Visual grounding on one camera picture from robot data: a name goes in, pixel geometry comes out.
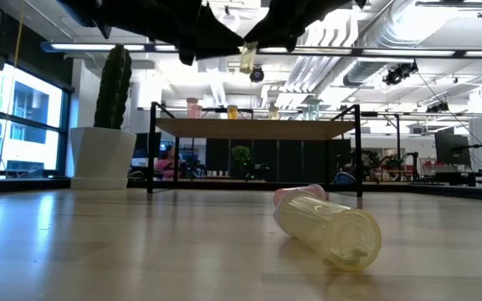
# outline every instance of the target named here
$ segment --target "black table frame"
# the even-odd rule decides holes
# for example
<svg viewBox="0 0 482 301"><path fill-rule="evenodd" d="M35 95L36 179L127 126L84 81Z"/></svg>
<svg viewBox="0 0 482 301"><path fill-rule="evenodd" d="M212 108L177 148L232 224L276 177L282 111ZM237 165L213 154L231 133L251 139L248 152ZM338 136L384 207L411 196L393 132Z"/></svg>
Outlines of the black table frame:
<svg viewBox="0 0 482 301"><path fill-rule="evenodd" d="M156 111L157 108L161 110L161 112L167 114L170 118L176 118L171 112L167 110L163 105L152 102L151 109L150 109L150 134L156 132ZM362 114L360 111L360 105L352 105L349 108L343 110L339 115L334 117L331 121L343 119L345 115L354 115L354 123L355 123L355 179L356 182L354 184L354 191L356 192L357 197L362 197L363 195L363 161L362 161L362 131L361 131L361 118ZM173 181L165 182L165 181L154 181L154 168L153 168L153 161L154 157L156 156L156 150L154 147L150 147L150 145L156 144L156 136L155 135L148 135L148 172L146 173L146 188L148 193L153 193L154 188L171 188L171 189L184 189L184 188L191 188L194 185L203 185L204 183L198 182L180 182L178 180L178 163L179 163L179 154L180 154L180 137L175 137L175 155L174 155L174 178ZM330 140L325 140L325 183L323 187L327 191L340 191L341 187L344 188L344 191L350 191L350 186L340 186L340 185L333 185L331 184L331 174L330 174ZM242 190L246 187L254 188L254 184L252 183L224 183L224 182L207 182L205 183L207 189L217 189L222 190L235 187L239 190ZM298 186L298 184L292 183L258 183L256 185L261 190L275 190L281 187L292 187Z"/></svg>

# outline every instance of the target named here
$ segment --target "table top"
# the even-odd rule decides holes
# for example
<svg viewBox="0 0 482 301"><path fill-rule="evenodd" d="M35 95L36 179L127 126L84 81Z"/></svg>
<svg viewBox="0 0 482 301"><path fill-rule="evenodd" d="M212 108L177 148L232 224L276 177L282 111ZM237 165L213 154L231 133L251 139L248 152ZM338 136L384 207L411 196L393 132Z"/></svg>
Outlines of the table top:
<svg viewBox="0 0 482 301"><path fill-rule="evenodd" d="M272 191L0 194L0 300L482 300L482 201L328 197L381 227L361 273L282 231Z"/></svg>
<svg viewBox="0 0 482 301"><path fill-rule="evenodd" d="M255 140L330 140L354 129L352 121L298 120L156 120L156 126L176 137L255 139Z"/></svg>

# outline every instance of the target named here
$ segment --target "ceiling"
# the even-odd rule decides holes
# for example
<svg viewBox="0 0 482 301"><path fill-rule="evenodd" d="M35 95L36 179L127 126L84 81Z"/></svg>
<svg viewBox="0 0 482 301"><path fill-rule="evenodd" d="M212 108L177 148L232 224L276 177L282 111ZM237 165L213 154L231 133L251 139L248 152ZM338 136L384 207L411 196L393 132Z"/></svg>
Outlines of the ceiling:
<svg viewBox="0 0 482 301"><path fill-rule="evenodd" d="M355 13L360 33L363 33L363 29L368 29L372 25L370 21L388 2L389 0L371 0L370 5L366 6L361 12ZM20 3L19 0L0 0L0 8L18 18ZM55 0L26 0L25 7L25 25L49 41L105 42L97 28L83 28L78 25ZM223 6L212 5L212 7L219 20L227 26L235 25L233 17L223 17ZM234 31L244 36L265 16L268 9L261 7L260 0L250 0L245 1L244 5L241 6L232 5L231 11L240 17L238 26L233 28ZM477 12L477 9L458 11L439 30L428 35L418 46L423 48L482 48L482 18L477 18ZM420 18L418 21L429 22L428 18L429 16L426 15L425 18ZM307 36L308 34L300 38L298 44L307 43ZM147 38L114 28L110 41L146 43ZM105 59L104 54L77 54L77 57L89 61L92 61L92 58L94 58L94 61ZM162 76L162 98L168 105L179 104L179 99L187 97L202 98L204 94L211 94L210 75L206 72L198 72L198 64L191 67L181 64L177 54L132 54L132 57L135 61L141 63L153 62L154 72ZM261 89L267 84L284 85L295 69L295 65L300 61L297 56L258 55L255 57L254 63L263 67L265 81L260 84L253 84L250 82L248 75L237 71L231 72L233 69L238 69L236 66L238 66L239 57L228 57L225 60L228 70L222 76L225 93L256 96L261 95ZM433 92L443 94L444 91L449 91L447 96L444 97L455 104L465 104L469 98L468 93L482 84L482 60L418 59L417 62L419 73L429 83ZM323 104L331 109L336 109L342 103L356 102L364 104L364 107L370 108L370 110L388 104L394 104L393 106L410 104L406 110L411 110L415 105L417 107L417 103L425 104L433 98L433 92L426 87L423 80L417 75L413 75L410 79L388 91L385 90L385 87L381 88L380 81L387 72L387 67L382 69L380 74L373 75L371 80L359 87L360 89L338 85L331 87L332 89L326 89L325 93L317 96L320 96L324 101ZM100 73L100 69L90 68L93 72ZM141 80L146 73L146 68L149 67L136 69L132 80ZM245 104L238 104L238 106L250 107L251 104L247 100Z"/></svg>

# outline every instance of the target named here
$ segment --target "camera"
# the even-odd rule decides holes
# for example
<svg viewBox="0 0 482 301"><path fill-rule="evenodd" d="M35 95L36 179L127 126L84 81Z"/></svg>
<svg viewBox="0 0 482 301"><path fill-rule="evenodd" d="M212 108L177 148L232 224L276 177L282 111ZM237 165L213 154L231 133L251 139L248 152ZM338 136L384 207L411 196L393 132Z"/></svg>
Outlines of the camera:
<svg viewBox="0 0 482 301"><path fill-rule="evenodd" d="M253 83L261 83L264 80L265 73L261 69L261 66L254 66L250 73L250 81Z"/></svg>

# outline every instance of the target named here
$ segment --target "window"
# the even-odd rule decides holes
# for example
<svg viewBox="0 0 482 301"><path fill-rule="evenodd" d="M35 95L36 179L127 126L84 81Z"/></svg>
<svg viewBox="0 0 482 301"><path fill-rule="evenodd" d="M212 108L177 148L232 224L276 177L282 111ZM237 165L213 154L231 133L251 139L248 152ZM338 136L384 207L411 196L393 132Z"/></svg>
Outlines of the window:
<svg viewBox="0 0 482 301"><path fill-rule="evenodd" d="M0 72L0 112L60 127L63 91L6 64Z"/></svg>
<svg viewBox="0 0 482 301"><path fill-rule="evenodd" d="M35 168L42 166L41 169L46 170L57 169L59 133L9 120L7 120L5 133L5 120L0 119L0 125L3 126L3 133L0 136L0 151L8 171L29 170L33 166ZM0 171L3 171L4 167L1 164Z"/></svg>
<svg viewBox="0 0 482 301"><path fill-rule="evenodd" d="M44 169L42 162L14 161L9 160L7 165L8 171L41 171Z"/></svg>
<svg viewBox="0 0 482 301"><path fill-rule="evenodd" d="M63 90L5 65L0 71L0 171L64 172L68 98Z"/></svg>

